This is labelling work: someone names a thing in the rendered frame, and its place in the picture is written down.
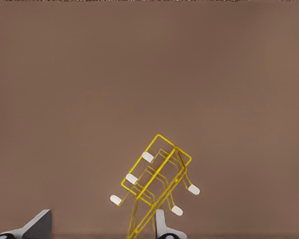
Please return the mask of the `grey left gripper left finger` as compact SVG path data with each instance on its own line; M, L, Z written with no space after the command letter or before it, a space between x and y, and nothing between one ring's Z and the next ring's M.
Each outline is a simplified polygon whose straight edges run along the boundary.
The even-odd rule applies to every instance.
M50 239L52 210L44 209L23 227L0 233L0 239Z

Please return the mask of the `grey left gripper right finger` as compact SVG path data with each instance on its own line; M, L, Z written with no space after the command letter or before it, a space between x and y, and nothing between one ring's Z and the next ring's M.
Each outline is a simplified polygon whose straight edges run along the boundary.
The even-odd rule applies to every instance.
M158 209L155 212L155 238L156 239L187 239L184 232L169 228L165 222L164 211Z

